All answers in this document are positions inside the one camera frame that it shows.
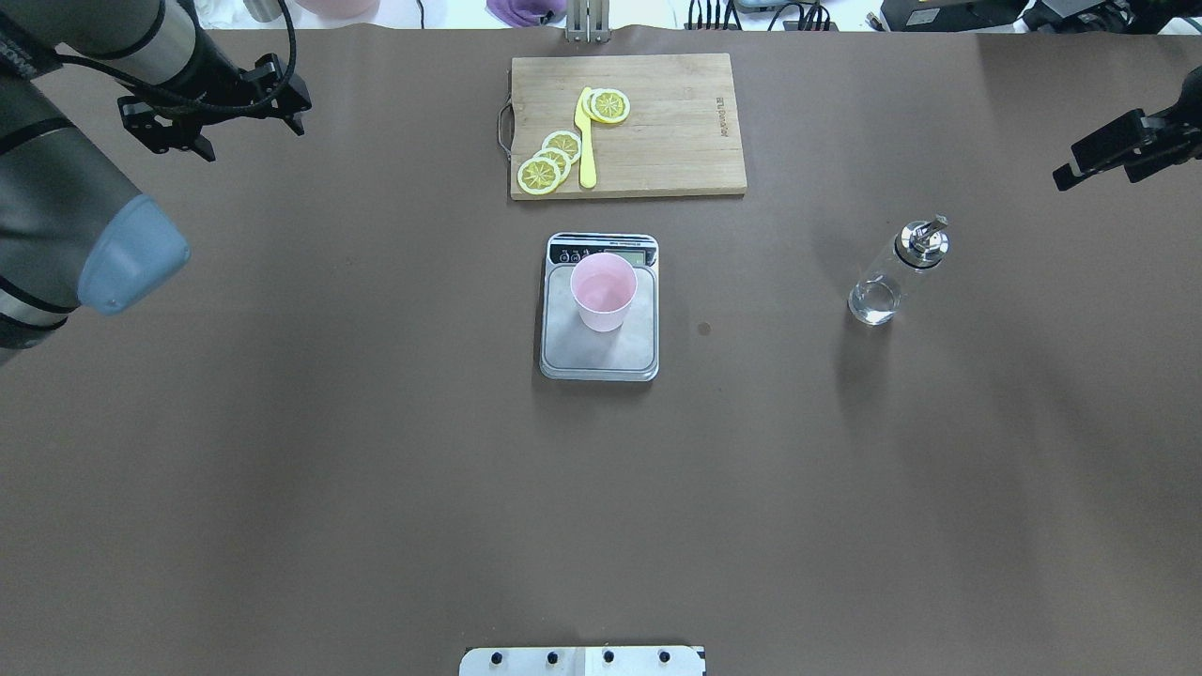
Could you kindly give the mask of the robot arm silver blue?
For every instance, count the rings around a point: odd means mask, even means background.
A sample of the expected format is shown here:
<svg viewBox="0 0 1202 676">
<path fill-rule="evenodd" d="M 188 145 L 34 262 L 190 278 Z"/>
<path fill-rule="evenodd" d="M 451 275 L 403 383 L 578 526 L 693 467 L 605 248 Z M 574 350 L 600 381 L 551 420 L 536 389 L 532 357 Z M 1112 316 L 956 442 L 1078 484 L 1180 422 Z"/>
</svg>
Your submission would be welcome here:
<svg viewBox="0 0 1202 676">
<path fill-rule="evenodd" d="M 151 85 L 214 54 L 192 1 L 2 4 L 2 360 L 82 306 L 112 315 L 162 286 L 192 248 L 34 81 L 69 45 Z"/>
</svg>

